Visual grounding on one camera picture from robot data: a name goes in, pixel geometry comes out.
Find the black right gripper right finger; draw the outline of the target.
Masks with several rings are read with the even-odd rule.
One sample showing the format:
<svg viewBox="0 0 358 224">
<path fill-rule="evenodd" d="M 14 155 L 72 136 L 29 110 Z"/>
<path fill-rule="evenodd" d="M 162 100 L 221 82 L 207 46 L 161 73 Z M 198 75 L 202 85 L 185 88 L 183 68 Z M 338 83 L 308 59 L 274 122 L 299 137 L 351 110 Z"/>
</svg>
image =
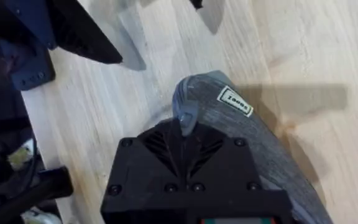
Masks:
<svg viewBox="0 0 358 224">
<path fill-rule="evenodd" d="M 186 176 L 192 192 L 206 195 L 286 195 L 267 189 L 257 172 L 247 140 L 229 137 L 202 124 L 183 140 Z"/>
</svg>

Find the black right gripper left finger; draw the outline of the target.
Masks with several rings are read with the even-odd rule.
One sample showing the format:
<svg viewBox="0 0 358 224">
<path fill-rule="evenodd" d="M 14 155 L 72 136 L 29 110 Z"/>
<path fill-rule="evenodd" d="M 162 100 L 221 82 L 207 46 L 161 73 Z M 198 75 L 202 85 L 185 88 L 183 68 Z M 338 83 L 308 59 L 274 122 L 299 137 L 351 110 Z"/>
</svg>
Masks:
<svg viewBox="0 0 358 224">
<path fill-rule="evenodd" d="M 103 205 L 183 205 L 185 169 L 179 120 L 169 119 L 117 145 Z"/>
</svg>

